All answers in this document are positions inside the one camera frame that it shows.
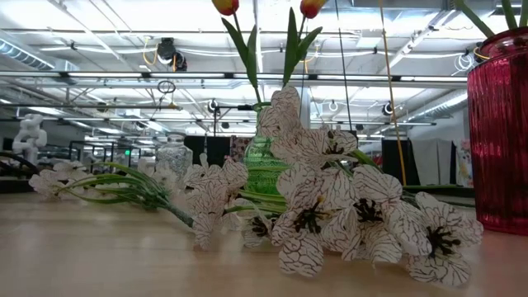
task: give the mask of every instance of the table surface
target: table surface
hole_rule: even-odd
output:
[[[193,234],[165,211],[80,200],[0,196],[0,296],[522,296],[528,237],[486,231],[464,251],[470,283],[445,288],[411,279],[403,263],[325,256],[313,279],[282,274],[277,248],[246,249],[239,233],[193,251]]]

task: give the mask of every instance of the tulip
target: tulip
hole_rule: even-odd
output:
[[[238,10],[238,0],[212,0],[216,10],[225,16],[231,16]]]
[[[300,11],[303,13],[304,17],[312,19],[317,16],[321,7],[327,0],[303,0],[300,3]]]

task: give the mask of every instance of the yellow tulip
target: yellow tulip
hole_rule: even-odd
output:
[[[317,16],[321,7],[326,2],[327,0],[303,0],[300,3],[300,11],[303,13],[303,16],[312,19]]]
[[[216,10],[225,16],[231,16],[238,10],[238,0],[212,0]]]

